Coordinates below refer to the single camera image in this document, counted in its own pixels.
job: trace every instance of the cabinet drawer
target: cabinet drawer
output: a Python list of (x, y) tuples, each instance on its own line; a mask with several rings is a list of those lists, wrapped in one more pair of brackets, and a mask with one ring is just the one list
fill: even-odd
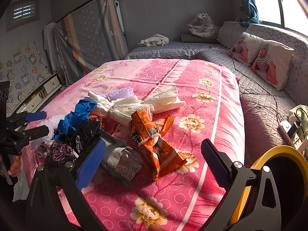
[(46, 91), (47, 94), (49, 94), (50, 92), (53, 91), (54, 87), (52, 85), (51, 80), (44, 84), (44, 88), (45, 88), (45, 91)]
[(50, 79), (50, 81), (51, 81), (51, 84), (52, 84), (54, 89), (60, 85), (60, 82), (59, 82), (57, 76)]
[(41, 102), (42, 102), (41, 94), (38, 93), (24, 108), (23, 111), (32, 112)]

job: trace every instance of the human hand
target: human hand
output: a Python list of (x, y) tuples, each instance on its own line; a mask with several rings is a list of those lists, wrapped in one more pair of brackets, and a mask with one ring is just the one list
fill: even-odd
[(15, 156), (10, 166), (10, 170), (7, 172), (9, 176), (18, 177), (21, 172), (21, 157)]
[(166, 231), (165, 229), (162, 229), (156, 225), (149, 226), (149, 231)]

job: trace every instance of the sofa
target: sofa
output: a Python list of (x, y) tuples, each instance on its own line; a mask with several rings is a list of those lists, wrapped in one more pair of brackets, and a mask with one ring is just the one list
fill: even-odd
[(236, 60), (233, 63), (226, 54), (227, 47), (220, 44), (171, 43), (163, 47), (150, 47), (153, 49), (139, 47), (126, 58), (200, 59), (222, 64), (230, 69), (240, 79), (240, 101), (245, 124), (245, 165), (251, 166), (267, 150), (287, 144), (280, 133), (275, 109), (278, 109), (280, 118), (284, 118), (281, 120), (287, 120), (290, 109), (298, 104), (308, 105), (308, 93), (304, 92), (308, 86), (308, 41), (292, 32), (266, 25), (250, 24), (244, 30), (295, 49), (287, 83), (281, 91), (277, 91), (255, 74), (249, 66)]

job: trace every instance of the wall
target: wall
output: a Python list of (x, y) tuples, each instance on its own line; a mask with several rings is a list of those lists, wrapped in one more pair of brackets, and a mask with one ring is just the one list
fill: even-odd
[(240, 10), (240, 7), (243, 7), (242, 0), (230, 0), (230, 3), (233, 21), (235, 21), (237, 18), (237, 21), (239, 21), (240, 19), (247, 19), (247, 15), (245, 14), (245, 12)]
[(50, 0), (40, 0), (40, 20), (24, 24), (7, 32), (7, 12), (0, 18), (0, 56), (3, 57), (12, 51), (35, 41), (45, 63), (47, 57), (43, 47), (43, 30), (49, 21), (52, 21)]
[[(89, 0), (51, 0), (55, 22)], [(130, 50), (143, 39), (162, 34), (179, 40), (186, 25), (199, 11), (207, 12), (221, 26), (233, 20), (230, 0), (118, 0)]]

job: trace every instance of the black plastic bag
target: black plastic bag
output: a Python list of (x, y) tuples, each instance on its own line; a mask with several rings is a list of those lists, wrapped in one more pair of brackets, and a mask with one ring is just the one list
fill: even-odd
[(75, 162), (76, 159), (77, 157), (69, 145), (54, 142), (49, 148), (44, 166), (47, 168), (56, 168), (68, 161)]
[(102, 118), (90, 118), (83, 122), (70, 140), (71, 147), (79, 155), (94, 147), (100, 140)]

